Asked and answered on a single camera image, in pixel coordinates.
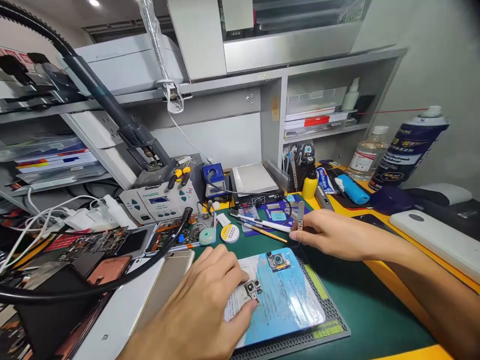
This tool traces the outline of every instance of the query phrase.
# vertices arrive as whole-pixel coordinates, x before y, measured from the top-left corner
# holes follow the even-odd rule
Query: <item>spray can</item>
[[[405,121],[368,183],[370,189],[398,187],[407,181],[449,125],[440,106],[430,106],[419,116]]]

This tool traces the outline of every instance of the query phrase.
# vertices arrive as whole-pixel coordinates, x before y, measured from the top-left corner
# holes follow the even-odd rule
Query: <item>digital display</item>
[[[148,201],[150,202],[150,204],[159,204],[159,203],[167,203],[169,200],[165,196],[162,196],[162,197],[155,197],[153,199],[148,199]]]

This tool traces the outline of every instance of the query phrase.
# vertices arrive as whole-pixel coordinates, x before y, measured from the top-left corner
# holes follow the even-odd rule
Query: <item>red label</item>
[[[88,234],[90,230],[77,231],[78,233]],[[50,244],[45,251],[57,250],[62,248],[68,248],[72,243],[82,235],[61,235],[54,242]]]
[[[328,115],[307,117],[305,119],[305,127],[320,125],[320,124],[327,124],[329,120],[330,120],[330,116]]]

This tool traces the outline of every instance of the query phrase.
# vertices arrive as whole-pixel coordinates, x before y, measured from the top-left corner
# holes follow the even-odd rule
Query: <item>wall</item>
[[[399,47],[409,47],[380,110],[440,105],[450,128],[407,181],[407,187],[433,182],[464,187],[480,200],[480,31],[473,2],[423,0],[405,15],[408,27]],[[389,139],[416,113],[378,114]]]
[[[60,21],[51,18],[41,11],[25,5],[21,1],[17,0],[13,2],[51,26],[74,48],[86,46],[92,43],[90,37],[85,31],[61,23]],[[0,46],[25,53],[43,53],[52,64],[60,67],[60,64],[57,61],[57,50],[47,39],[30,30],[29,28],[1,17]]]

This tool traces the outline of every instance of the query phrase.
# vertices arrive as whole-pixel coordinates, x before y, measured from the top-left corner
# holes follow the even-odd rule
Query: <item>storage box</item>
[[[342,106],[346,92],[347,87],[344,86],[289,96],[286,99],[286,115]]]
[[[39,136],[31,141],[0,146],[0,162],[19,161],[85,149],[75,135]]]
[[[161,54],[164,67],[170,80],[181,84],[188,79],[188,75],[180,48],[165,35],[163,42],[165,52]],[[157,89],[156,82],[164,79],[148,34],[101,42],[75,51],[113,95]],[[60,58],[59,61],[80,92],[87,97],[91,96],[64,60]]]

